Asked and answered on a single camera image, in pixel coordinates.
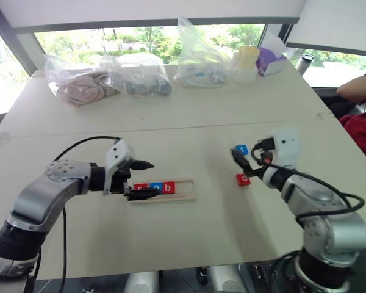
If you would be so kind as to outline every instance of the purple tissue box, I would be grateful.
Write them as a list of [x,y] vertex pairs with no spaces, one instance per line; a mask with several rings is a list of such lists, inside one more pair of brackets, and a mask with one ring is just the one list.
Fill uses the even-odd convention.
[[287,58],[277,58],[269,49],[259,48],[260,53],[256,61],[257,70],[260,75],[267,76],[280,72],[286,63]]

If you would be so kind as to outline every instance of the window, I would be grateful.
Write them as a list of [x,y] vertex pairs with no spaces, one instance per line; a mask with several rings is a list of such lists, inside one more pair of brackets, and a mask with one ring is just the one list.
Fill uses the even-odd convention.
[[[245,45],[257,46],[264,24],[196,26],[219,48],[232,53]],[[165,64],[176,64],[182,50],[177,26],[121,27],[38,32],[36,38],[47,54],[70,62],[96,63],[104,54],[120,56],[151,52]]]
[[0,114],[9,111],[28,79],[28,74],[0,36]]
[[339,87],[366,74],[366,56],[309,49],[287,50],[288,58],[294,66],[303,53],[315,57],[313,64],[304,73],[304,79],[311,87]]

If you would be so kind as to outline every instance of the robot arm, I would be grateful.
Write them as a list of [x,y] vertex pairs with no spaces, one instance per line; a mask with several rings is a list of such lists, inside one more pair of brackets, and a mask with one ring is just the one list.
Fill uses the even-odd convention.
[[131,190],[127,184],[130,169],[151,167],[146,161],[135,160],[133,149],[122,139],[107,152],[106,167],[67,159],[49,164],[44,174],[19,194],[0,230],[0,276],[17,277],[32,270],[40,247],[71,197],[88,191],[120,193],[128,200],[159,194],[157,189]]
[[[255,157],[256,150],[262,151],[261,159]],[[258,176],[268,187],[281,192],[303,228],[303,249],[295,261],[301,282],[323,292],[346,292],[350,267],[366,247],[366,225],[338,190],[334,192],[329,184],[294,170],[300,155],[296,131],[288,128],[272,132],[252,149],[253,158],[263,165],[260,169],[253,170],[239,151],[232,150],[232,155],[247,176]]]

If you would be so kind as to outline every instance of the clear plastic bag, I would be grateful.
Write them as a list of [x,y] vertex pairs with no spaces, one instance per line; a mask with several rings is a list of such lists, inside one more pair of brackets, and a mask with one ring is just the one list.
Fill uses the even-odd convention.
[[174,79],[183,87],[221,87],[230,77],[232,59],[207,42],[188,19],[178,18],[182,52]]
[[45,77],[58,98],[81,106],[117,93],[111,87],[111,68],[70,63],[50,55],[45,57]]
[[129,95],[148,96],[158,94],[167,96],[172,88],[165,72],[163,60],[151,53],[126,54],[120,57],[104,57],[103,62],[110,63],[114,71],[111,77],[112,87],[126,90]]

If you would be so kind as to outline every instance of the person's arm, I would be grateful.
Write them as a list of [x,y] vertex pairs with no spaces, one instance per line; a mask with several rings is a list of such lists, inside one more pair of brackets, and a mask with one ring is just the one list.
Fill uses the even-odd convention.
[[336,94],[351,102],[366,102],[366,75],[343,84],[337,89]]

